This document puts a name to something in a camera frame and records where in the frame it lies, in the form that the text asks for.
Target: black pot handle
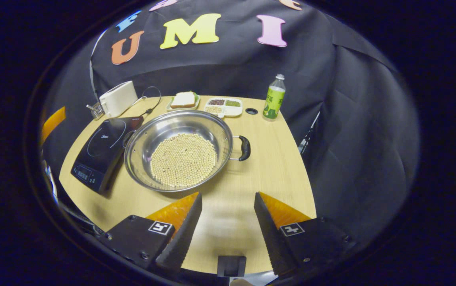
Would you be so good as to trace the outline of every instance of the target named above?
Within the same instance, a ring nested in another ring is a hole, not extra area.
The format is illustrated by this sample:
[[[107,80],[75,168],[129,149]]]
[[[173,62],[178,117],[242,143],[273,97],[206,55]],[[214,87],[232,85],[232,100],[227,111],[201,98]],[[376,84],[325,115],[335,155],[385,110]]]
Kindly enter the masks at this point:
[[[127,147],[127,141],[131,138],[131,136],[136,132],[136,130],[131,130],[124,136],[124,140],[122,141],[122,146],[125,148]]]
[[[251,156],[251,143],[249,143],[249,140],[242,135],[233,136],[233,138],[240,138],[240,140],[242,140],[242,156],[240,156],[240,158],[229,158],[229,159],[238,160],[238,161],[246,160],[249,156]]]

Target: sandwich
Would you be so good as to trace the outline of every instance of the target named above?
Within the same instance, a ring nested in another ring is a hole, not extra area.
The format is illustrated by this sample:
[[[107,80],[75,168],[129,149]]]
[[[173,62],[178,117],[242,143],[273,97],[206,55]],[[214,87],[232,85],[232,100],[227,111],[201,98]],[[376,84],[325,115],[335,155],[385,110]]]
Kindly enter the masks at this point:
[[[194,92],[179,92],[173,98],[170,105],[171,108],[189,108],[194,107],[196,103],[196,93]]]

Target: letter m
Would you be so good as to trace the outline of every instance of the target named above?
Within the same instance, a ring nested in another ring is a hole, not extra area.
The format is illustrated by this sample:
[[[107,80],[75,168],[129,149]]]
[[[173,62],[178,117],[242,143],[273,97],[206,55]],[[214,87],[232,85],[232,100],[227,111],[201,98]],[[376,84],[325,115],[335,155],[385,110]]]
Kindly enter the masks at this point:
[[[204,14],[199,16],[192,25],[188,25],[184,19],[175,19],[164,24],[166,27],[166,35],[164,35],[164,42],[161,44],[161,49],[168,49],[175,47],[178,42],[175,40],[177,36],[182,44],[187,44],[191,40],[193,43],[215,43],[219,41],[219,37],[215,35],[215,23],[217,19],[221,18],[221,14]]]

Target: wooden table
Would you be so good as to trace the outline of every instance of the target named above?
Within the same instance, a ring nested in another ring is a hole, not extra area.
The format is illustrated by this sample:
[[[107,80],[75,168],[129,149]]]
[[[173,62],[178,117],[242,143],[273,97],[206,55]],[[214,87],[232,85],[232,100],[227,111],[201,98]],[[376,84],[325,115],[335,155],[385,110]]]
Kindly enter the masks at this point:
[[[201,96],[197,109],[203,110],[211,97]],[[274,122],[268,122],[261,115],[264,100],[239,99],[244,110],[252,107],[259,113],[251,115],[244,111],[235,118],[225,117],[224,121],[233,135],[248,138],[251,157],[242,162],[229,160],[215,177],[198,188],[183,193],[155,192],[131,179],[124,165],[115,170],[109,197],[80,183],[70,170],[83,145],[106,116],[90,122],[70,147],[60,171],[60,182],[77,207],[104,231],[128,215],[145,217],[181,197],[200,191],[203,210],[182,268],[217,273],[219,255],[244,255],[246,274],[272,270],[253,208],[255,193],[262,191],[311,218],[316,217],[316,209],[304,163],[283,116],[279,114]],[[162,97],[144,123],[166,112],[169,101],[170,97]],[[119,117],[138,116],[156,103],[157,98],[144,99]],[[234,140],[232,158],[242,153],[240,141]]]

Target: green drink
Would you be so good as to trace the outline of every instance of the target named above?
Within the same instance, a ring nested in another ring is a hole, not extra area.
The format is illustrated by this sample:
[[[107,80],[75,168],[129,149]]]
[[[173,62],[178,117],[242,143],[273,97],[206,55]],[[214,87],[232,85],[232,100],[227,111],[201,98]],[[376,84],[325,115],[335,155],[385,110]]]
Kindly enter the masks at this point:
[[[273,121],[277,118],[277,114],[279,114],[279,109],[283,103],[285,91],[284,76],[278,74],[273,83],[268,87],[265,107],[263,109],[263,116],[265,119]]]

